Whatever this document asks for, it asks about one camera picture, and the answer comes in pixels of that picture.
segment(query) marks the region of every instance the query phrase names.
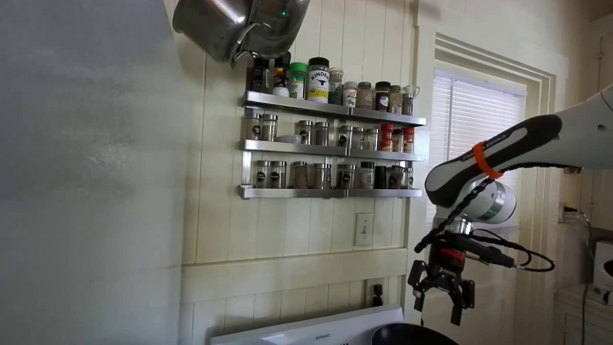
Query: window blind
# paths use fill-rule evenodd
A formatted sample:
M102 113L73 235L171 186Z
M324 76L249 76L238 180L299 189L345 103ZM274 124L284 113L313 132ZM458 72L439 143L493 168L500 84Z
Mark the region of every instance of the window blind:
M477 141L514 126L523 118L525 94L510 92L464 76L435 74L431 113L431 166L458 157ZM519 187L517 172L500 178L512 189Z

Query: metal spice rack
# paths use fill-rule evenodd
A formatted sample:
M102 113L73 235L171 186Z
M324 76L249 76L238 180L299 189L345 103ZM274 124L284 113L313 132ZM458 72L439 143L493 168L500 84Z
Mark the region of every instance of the metal spice rack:
M353 122L393 122L404 126L426 126L424 117L414 115L397 115L385 111L370 111L370 109L351 109L334 103L318 103L309 99L282 97L265 92L245 94L245 111L261 111L261 109L280 109L291 115L309 115L309 117L324 117L324 118L341 118ZM251 180L251 153L297 153L297 155L324 155L324 157L351 157L351 159L374 159L374 161L422 161L416 153L397 153L397 151L358 151L351 147L336 147L336 145L305 145L305 143L288 143L288 141L261 141L261 140L244 140L244 184ZM244 199L261 199L261 197L420 197L420 187L408 189L295 189L295 187L253 187L240 186L238 193Z

